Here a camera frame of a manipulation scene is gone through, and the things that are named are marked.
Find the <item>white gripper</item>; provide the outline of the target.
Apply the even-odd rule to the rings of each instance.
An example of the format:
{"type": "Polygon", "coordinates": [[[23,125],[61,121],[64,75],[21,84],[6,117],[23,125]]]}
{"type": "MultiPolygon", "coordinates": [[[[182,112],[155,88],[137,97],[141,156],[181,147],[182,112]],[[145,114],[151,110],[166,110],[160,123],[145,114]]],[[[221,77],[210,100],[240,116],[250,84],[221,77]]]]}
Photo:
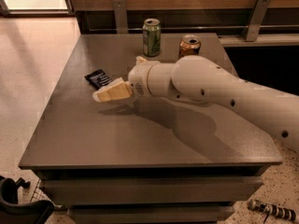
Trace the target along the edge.
{"type": "Polygon", "coordinates": [[[93,99],[104,103],[129,98],[133,93],[139,96],[157,96],[155,89],[159,81],[157,75],[159,64],[157,61],[147,61],[142,56],[137,56],[135,66],[128,74],[128,81],[124,81],[121,77],[116,78],[95,91],[93,99]]]}

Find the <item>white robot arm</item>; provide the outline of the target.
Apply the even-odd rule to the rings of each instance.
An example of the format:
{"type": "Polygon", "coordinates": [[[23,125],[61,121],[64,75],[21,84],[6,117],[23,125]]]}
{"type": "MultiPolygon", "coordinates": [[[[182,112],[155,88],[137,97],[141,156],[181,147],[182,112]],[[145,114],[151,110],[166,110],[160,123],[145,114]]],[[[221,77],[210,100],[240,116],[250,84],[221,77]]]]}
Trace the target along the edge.
{"type": "Polygon", "coordinates": [[[299,96],[236,77],[205,57],[161,63],[138,56],[127,80],[109,82],[93,99],[104,103],[133,95],[224,106],[299,151],[299,96]]]}

